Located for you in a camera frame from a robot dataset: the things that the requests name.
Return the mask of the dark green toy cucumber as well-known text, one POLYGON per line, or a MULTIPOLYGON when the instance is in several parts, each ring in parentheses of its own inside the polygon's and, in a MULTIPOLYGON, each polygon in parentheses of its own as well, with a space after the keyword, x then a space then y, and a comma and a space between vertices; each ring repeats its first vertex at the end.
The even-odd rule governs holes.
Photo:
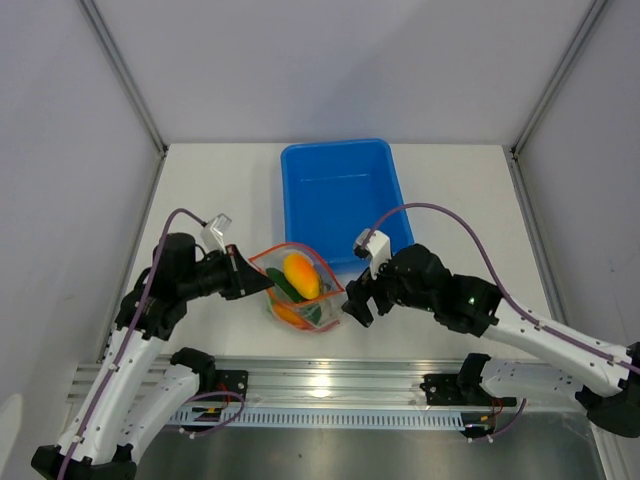
POLYGON ((293 287, 287 280, 284 273, 277 268, 269 267, 266 269, 267 276, 274 282, 275 286, 294 303, 301 303, 305 298, 293 287))

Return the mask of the red orange toy mango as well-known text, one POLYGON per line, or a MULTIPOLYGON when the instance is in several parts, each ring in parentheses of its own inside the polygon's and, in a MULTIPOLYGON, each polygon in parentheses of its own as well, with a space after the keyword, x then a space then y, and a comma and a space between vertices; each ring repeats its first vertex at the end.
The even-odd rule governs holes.
POLYGON ((296 328, 297 330, 311 329, 310 325, 305 321, 303 317, 281 303, 274 303, 272 305, 272 311, 275 317, 296 328))

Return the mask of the clear orange-zipper zip bag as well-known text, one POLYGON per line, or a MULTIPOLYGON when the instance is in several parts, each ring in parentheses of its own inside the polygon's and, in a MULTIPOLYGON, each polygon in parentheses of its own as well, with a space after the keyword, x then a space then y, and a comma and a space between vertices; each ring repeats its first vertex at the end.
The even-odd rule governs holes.
POLYGON ((345 289, 315 250, 287 242, 251 257, 249 263, 274 283, 266 298, 275 319, 309 333, 339 325, 345 289))

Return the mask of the yellow orange toy mango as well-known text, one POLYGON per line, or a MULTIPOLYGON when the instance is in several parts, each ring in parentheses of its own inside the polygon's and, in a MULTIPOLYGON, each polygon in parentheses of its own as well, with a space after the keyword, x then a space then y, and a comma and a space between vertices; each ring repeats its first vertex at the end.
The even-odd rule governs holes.
POLYGON ((283 261, 283 273, 291 286, 306 300, 321 293, 321 279, 313 264, 302 254, 288 254, 283 261))

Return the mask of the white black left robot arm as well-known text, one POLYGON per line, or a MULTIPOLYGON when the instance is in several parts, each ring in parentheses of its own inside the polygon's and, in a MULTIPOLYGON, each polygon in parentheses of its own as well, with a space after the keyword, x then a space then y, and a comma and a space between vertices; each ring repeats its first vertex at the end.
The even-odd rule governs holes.
POLYGON ((214 357, 184 347, 156 386, 136 398, 189 302, 215 294, 233 301, 272 285, 235 245, 198 259, 193 236, 163 235, 152 265, 120 304, 111 344, 76 417, 55 444, 37 448, 32 468, 45 479, 134 478, 145 451, 183 404, 220 394, 214 357))

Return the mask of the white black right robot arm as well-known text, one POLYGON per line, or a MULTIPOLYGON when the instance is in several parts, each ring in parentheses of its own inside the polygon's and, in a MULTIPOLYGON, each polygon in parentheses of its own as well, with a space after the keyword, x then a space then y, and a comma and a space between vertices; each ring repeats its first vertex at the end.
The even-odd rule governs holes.
POLYGON ((451 273, 439 257, 414 244, 392 253, 388 245, 356 246, 368 267, 346 287, 342 309, 361 325, 394 307, 426 311, 448 330, 515 347, 539 359, 534 367, 487 354, 466 357, 456 380, 468 403, 485 397, 567 400, 601 429, 639 435, 639 346, 599 340, 551 319, 538 319, 500 288, 451 273))

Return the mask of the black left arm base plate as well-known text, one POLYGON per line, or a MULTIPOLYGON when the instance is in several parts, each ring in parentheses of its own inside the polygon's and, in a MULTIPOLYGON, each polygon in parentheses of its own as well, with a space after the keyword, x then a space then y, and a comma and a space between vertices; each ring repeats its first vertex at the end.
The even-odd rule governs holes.
POLYGON ((224 402, 238 403, 239 398, 246 398, 248 380, 249 372, 246 370, 218 370, 214 387, 224 392, 224 402))

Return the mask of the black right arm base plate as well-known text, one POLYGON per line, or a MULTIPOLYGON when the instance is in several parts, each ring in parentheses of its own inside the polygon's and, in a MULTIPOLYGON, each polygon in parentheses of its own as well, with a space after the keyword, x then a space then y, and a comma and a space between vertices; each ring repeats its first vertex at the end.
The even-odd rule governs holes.
POLYGON ((495 397, 480 386, 478 380, 458 374, 426 374, 419 384, 430 406, 515 407, 515 397, 495 397))

